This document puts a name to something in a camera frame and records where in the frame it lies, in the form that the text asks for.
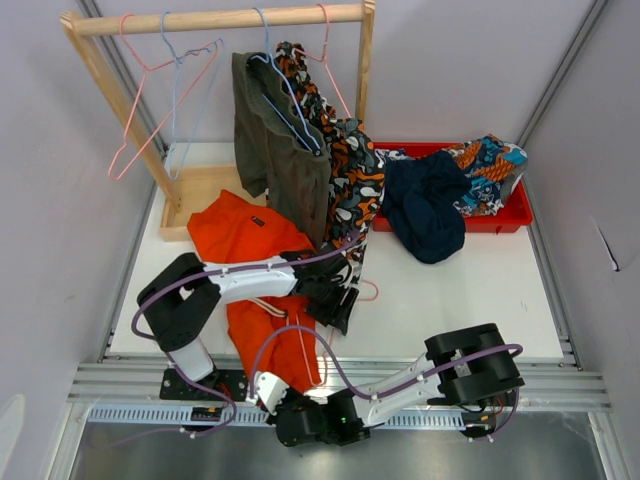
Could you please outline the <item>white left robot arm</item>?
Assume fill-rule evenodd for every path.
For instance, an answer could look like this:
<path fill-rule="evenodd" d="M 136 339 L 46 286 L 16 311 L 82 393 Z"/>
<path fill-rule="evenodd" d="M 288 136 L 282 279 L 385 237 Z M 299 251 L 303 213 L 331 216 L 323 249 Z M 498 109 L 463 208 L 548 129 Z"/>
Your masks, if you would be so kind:
<path fill-rule="evenodd" d="M 234 264 L 204 263 L 193 252 L 179 255 L 137 297 L 132 330 L 143 317 L 153 339 L 182 371 L 182 388 L 197 400 L 216 390 L 216 367 L 200 333 L 218 306 L 258 297 L 303 297 L 317 322 L 347 332 L 359 290 L 341 250 L 285 251 L 268 259 Z"/>

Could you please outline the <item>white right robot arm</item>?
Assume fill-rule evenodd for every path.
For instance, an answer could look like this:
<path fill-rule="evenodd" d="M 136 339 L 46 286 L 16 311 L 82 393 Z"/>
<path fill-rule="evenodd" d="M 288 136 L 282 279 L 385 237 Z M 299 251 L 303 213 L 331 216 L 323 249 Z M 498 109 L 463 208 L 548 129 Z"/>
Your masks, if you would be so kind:
<path fill-rule="evenodd" d="M 525 382 L 515 364 L 523 348 L 504 341 L 493 324 L 433 336 L 407 367 L 376 382 L 344 388 L 319 403 L 271 372 L 257 370 L 251 393 L 269 414 L 279 442 L 345 446 L 418 404 L 458 407 L 472 416 L 515 406 Z"/>

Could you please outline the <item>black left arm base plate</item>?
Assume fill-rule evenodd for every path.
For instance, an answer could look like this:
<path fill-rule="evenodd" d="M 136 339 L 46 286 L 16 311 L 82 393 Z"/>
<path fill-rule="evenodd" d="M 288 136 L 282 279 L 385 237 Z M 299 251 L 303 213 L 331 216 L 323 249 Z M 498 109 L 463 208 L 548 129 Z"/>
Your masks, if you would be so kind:
<path fill-rule="evenodd" d="M 243 402 L 247 396 L 248 380 L 238 369 L 218 369 L 199 381 L 208 389 L 223 393 L 234 402 Z M 220 401 L 220 398 L 187 384 L 174 368 L 164 371 L 159 398 L 176 401 Z"/>

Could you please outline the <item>navy blue shorts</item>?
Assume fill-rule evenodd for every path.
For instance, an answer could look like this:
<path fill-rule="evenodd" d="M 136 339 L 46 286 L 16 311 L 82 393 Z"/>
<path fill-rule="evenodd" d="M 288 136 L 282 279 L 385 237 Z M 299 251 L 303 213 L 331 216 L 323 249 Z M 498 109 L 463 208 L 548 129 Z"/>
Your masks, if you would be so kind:
<path fill-rule="evenodd" d="M 436 264 L 462 249 L 466 226 L 455 203 L 471 188 L 452 155 L 414 158 L 402 149 L 376 152 L 385 163 L 380 214 L 418 261 Z"/>

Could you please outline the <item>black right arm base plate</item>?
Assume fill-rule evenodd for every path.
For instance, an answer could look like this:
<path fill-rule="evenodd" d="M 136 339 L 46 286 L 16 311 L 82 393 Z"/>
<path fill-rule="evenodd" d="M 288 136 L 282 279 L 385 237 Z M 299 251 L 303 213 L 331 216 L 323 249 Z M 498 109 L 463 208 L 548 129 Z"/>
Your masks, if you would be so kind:
<path fill-rule="evenodd" d="M 485 399 L 475 401 L 458 401 L 447 400 L 444 397 L 431 398 L 427 401 L 429 406 L 438 407 L 457 407 L 471 413 L 480 413 L 486 409 L 493 407 L 512 407 L 515 402 L 515 391 L 502 393 Z"/>

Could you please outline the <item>colourful graphic print shorts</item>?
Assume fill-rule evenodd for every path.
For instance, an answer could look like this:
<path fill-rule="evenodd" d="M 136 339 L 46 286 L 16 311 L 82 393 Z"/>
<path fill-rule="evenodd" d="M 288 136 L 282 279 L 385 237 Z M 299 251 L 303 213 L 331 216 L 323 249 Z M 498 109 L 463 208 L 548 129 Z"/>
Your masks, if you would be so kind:
<path fill-rule="evenodd" d="M 442 160 L 456 166 L 470 189 L 454 202 L 468 219 L 496 216 L 508 203 L 528 166 L 527 152 L 492 134 L 443 146 L 403 145 L 375 150 L 384 161 Z"/>

